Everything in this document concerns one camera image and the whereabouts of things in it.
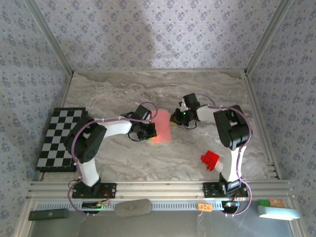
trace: pink object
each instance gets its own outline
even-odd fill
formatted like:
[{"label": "pink object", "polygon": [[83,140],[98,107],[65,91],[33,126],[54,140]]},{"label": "pink object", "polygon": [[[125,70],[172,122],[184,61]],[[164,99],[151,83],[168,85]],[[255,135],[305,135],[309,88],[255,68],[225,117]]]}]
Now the pink object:
[{"label": "pink object", "polygon": [[212,171],[215,168],[218,159],[219,155],[211,151],[207,151],[207,153],[204,156],[201,156],[202,162],[204,164],[207,164],[207,169],[210,171]]},{"label": "pink object", "polygon": [[157,137],[153,138],[153,142],[170,142],[171,132],[170,132],[170,122],[169,113],[167,110],[159,110],[157,116],[153,119],[155,123],[155,128],[157,132]]}]

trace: red block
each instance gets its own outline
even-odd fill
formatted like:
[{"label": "red block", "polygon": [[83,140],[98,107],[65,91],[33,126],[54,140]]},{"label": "red block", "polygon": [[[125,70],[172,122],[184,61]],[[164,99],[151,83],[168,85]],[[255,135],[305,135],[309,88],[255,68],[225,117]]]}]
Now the red block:
[{"label": "red block", "polygon": [[207,153],[201,156],[201,160],[204,164],[207,164],[207,169],[212,171],[219,159],[219,155],[214,152],[207,151]]}]

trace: black and white checkerboard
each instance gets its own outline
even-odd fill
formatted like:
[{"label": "black and white checkerboard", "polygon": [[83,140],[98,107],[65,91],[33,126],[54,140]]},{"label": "black and white checkerboard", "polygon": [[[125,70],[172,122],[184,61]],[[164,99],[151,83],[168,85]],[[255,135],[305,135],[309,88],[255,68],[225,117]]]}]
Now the black and white checkerboard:
[{"label": "black and white checkerboard", "polygon": [[75,172],[64,139],[80,120],[85,108],[55,108],[41,150],[37,170],[40,172]]}]

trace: blue floral wallpaper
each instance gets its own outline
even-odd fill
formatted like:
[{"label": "blue floral wallpaper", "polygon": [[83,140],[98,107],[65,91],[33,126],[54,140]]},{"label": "blue floral wallpaper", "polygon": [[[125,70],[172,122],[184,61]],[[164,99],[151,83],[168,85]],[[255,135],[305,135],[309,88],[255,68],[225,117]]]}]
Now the blue floral wallpaper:
[{"label": "blue floral wallpaper", "polygon": [[279,0],[37,0],[74,70],[245,68]]},{"label": "blue floral wallpaper", "polygon": [[66,82],[23,1],[0,3],[0,236],[11,236]]},{"label": "blue floral wallpaper", "polygon": [[316,2],[296,0],[251,75],[284,179],[316,236]]}]

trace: marble surface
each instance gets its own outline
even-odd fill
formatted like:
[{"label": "marble surface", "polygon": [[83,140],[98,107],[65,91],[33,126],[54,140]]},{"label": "marble surface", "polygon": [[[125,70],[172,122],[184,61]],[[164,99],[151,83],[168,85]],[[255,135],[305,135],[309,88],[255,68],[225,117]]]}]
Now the marble surface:
[{"label": "marble surface", "polygon": [[[237,76],[215,71],[75,73],[65,107],[86,107],[93,118],[107,119],[134,111],[141,102],[152,101],[173,113],[182,96],[192,92],[209,95],[217,105],[241,106],[254,130],[242,162],[243,177],[269,178],[251,106]],[[209,103],[207,99],[198,99],[201,104]],[[220,159],[229,152],[220,143],[215,124],[198,122],[194,130],[172,125],[171,136],[168,143],[133,142],[127,135],[103,140],[96,155],[102,180],[218,179],[218,172],[208,171],[200,161],[207,150],[219,154]],[[70,180],[77,176],[47,173],[45,180]]]}]

